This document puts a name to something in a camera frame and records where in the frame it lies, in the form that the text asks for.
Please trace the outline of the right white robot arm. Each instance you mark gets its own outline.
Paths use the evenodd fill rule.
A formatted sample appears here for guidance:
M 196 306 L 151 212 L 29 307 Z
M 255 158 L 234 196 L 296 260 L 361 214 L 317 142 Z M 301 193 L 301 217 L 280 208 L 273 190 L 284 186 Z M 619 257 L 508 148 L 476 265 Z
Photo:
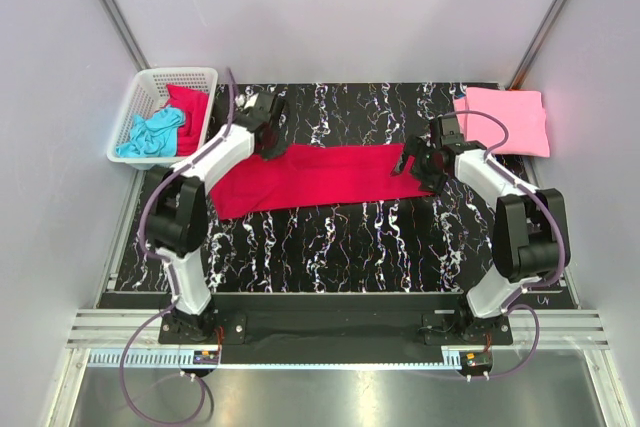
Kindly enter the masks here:
M 493 122 L 503 137 L 487 147 L 466 140 L 460 116 Z M 410 135 L 392 174 L 408 170 L 420 189 L 439 194 L 454 179 L 479 195 L 494 212 L 491 240 L 493 266 L 462 298 L 454 331 L 466 343 L 476 343 L 490 322 L 507 314 L 516 299 L 532 288 L 559 281 L 571 258 L 564 197 L 556 189 L 541 189 L 514 175 L 494 157 L 506 144 L 507 126 L 479 111 L 453 112 L 429 124 L 429 139 Z

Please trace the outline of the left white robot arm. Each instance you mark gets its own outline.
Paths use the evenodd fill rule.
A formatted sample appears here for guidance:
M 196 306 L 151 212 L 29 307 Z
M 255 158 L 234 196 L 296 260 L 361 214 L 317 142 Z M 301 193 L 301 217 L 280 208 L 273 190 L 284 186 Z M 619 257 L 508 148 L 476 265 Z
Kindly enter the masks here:
M 231 102 L 211 140 L 186 158 L 148 172 L 139 246 L 161 261 L 171 305 L 183 315 L 181 331 L 193 342 L 208 341 L 216 329 L 216 319 L 205 312 L 212 294 L 200 254 L 207 236 L 207 195 L 252 155 L 271 160 L 284 153 L 282 127 L 289 111 L 284 97 L 266 91 L 250 95 L 242 105 Z

